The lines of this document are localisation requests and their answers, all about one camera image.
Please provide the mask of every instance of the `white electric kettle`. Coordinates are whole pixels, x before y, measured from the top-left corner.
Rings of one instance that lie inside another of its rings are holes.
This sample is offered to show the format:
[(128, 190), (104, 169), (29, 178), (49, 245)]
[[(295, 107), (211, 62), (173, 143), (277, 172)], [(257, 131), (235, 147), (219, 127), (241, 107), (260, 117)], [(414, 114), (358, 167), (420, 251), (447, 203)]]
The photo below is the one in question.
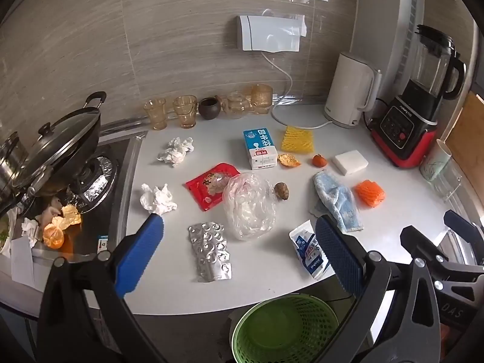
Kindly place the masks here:
[(349, 53), (340, 53), (324, 115), (340, 127), (356, 127), (362, 112), (373, 108), (381, 71)]

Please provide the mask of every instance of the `stainless steel pot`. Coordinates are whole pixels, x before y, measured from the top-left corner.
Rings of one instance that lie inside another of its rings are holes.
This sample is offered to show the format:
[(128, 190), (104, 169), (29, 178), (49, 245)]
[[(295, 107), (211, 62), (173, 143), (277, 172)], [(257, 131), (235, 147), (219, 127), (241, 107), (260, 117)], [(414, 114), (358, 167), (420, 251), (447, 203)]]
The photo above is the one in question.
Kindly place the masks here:
[(28, 152), (18, 133), (12, 133), (0, 148), (0, 203), (12, 198), (11, 183), (19, 173)]

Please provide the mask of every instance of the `green plastic basket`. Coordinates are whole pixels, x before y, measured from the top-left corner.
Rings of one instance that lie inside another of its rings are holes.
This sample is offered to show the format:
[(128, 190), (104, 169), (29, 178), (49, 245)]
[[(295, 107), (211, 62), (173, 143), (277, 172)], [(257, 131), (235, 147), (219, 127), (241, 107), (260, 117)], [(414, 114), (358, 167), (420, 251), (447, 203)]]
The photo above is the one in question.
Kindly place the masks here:
[(337, 327), (325, 302), (293, 293), (247, 311), (233, 332), (232, 353), (238, 363), (307, 363)]

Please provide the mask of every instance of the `wall mounted device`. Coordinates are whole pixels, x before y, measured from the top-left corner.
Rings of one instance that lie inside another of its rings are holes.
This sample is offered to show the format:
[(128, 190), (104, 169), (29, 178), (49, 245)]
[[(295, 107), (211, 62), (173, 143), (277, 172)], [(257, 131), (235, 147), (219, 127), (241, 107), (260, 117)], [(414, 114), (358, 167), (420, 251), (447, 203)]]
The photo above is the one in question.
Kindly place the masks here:
[(306, 33), (304, 15), (296, 19), (248, 15), (237, 18), (237, 45), (242, 50), (298, 52), (299, 38)]

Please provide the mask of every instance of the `cutting board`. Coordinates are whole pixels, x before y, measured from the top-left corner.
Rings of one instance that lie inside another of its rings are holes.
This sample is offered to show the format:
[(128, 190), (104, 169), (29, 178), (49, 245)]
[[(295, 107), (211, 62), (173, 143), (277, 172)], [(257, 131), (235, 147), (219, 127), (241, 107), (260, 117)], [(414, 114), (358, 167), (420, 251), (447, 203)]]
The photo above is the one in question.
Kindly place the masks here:
[(446, 145), (484, 203), (484, 101), (469, 92)]

